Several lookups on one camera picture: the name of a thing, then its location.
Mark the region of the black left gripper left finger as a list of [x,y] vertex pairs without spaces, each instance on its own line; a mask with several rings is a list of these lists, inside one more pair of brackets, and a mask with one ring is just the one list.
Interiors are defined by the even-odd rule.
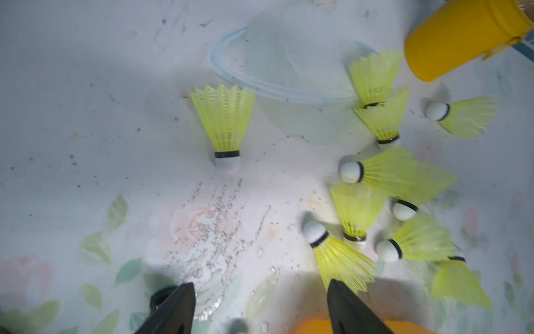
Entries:
[[135,334],[190,334],[196,310],[193,283],[173,285],[150,297],[150,314]]

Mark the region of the orange plastic storage box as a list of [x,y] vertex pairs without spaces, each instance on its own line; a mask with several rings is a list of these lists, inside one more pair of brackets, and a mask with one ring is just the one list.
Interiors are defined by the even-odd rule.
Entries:
[[405,334],[434,334],[428,329],[409,321],[375,321],[372,324],[363,323],[352,325],[338,322],[332,324],[330,320],[312,319],[303,322],[291,333],[405,333]]

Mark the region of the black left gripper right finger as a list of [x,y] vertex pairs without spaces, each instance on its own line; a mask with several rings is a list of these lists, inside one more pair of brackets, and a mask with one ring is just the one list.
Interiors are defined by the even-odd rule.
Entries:
[[372,324],[382,321],[344,282],[331,280],[327,291],[327,304],[332,324]]

